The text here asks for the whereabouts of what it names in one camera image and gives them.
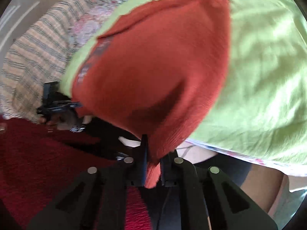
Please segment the dark red sleeve forearm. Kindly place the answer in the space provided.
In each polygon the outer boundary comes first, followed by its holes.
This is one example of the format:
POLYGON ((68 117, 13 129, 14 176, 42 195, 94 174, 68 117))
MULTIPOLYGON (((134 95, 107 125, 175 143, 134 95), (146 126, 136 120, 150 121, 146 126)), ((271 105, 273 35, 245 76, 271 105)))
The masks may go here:
POLYGON ((114 162, 76 150, 65 141, 96 143, 84 133, 49 133, 25 119, 1 119, 1 201, 13 220, 1 229, 26 229, 30 220, 89 167, 114 162))

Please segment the person's left hand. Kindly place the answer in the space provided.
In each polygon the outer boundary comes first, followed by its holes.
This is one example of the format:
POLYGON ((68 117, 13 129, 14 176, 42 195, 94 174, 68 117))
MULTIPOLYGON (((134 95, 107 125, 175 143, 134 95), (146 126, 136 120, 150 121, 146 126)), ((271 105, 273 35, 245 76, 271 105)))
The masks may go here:
POLYGON ((82 120, 73 112, 56 113, 50 119, 39 118, 39 123, 45 125, 48 132, 54 130, 82 132, 84 130, 82 120))

